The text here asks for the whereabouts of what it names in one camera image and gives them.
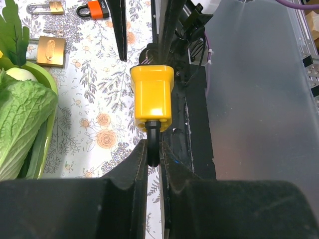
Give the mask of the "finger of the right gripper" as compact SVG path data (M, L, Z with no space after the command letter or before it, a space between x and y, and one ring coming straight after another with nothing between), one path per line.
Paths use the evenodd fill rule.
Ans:
M118 48L119 59L127 61L127 28L126 28L126 1L125 0L107 0L109 7L115 39Z
M157 63L166 63L174 32L185 0L152 0L152 37L157 46Z

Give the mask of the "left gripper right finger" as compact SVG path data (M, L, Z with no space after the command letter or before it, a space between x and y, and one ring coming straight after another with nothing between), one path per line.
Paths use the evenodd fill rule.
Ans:
M286 181L202 179L160 145L165 239L316 239L311 207Z

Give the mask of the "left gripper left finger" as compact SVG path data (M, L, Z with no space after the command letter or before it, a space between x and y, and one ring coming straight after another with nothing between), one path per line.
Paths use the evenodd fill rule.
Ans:
M0 184L3 239L143 239L147 142L100 178L16 179Z

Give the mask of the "orange black padlock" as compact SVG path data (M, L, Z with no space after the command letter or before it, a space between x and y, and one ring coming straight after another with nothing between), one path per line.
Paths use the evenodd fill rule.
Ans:
M88 1L85 5L77 7L76 13L81 18L106 19L110 17L105 0Z

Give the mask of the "small brass padlock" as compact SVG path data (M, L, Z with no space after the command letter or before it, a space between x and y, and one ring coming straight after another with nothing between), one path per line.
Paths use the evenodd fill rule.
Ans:
M43 4L29 4L26 11L31 15L63 15L64 8L60 1L50 1Z

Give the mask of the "yellow padlock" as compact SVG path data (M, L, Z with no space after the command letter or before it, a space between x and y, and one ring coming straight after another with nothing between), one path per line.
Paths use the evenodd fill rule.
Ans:
M135 125L147 134L147 159L150 167L159 165L160 133L172 123L174 69L159 64L158 55L158 45L149 43L140 54L139 65L130 69Z

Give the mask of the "large brass padlock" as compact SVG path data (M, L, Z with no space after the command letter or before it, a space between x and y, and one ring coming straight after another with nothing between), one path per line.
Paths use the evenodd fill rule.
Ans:
M32 45L36 45L36 57L27 57L28 61L34 61L41 66L64 67L66 39L40 36L29 39L29 46Z

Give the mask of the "green oval tray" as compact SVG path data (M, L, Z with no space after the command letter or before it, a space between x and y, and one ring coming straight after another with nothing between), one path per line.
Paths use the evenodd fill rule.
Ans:
M43 85L42 88L46 90L46 95L40 98L40 102L35 105L38 113L32 121L36 123L35 128L38 132L20 170L19 178L39 179L43 174L50 149L58 106L57 85L50 73L43 67L27 62L23 68L30 71L36 77L38 83Z

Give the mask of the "green bok choy leaves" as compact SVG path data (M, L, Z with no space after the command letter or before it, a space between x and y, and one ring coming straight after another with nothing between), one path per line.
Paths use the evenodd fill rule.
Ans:
M29 28L22 26L15 1L4 2L0 14L0 51L12 64L22 67L26 63Z

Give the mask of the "large napa cabbage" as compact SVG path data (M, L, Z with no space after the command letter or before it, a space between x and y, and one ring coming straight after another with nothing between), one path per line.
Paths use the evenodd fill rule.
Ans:
M0 179L15 179L37 136L35 105L46 95L42 84L0 73Z

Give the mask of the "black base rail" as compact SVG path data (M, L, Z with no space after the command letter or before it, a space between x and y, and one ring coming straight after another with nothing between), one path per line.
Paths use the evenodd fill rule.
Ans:
M172 124L162 134L177 160L202 179L216 179L204 67L186 63L171 94Z

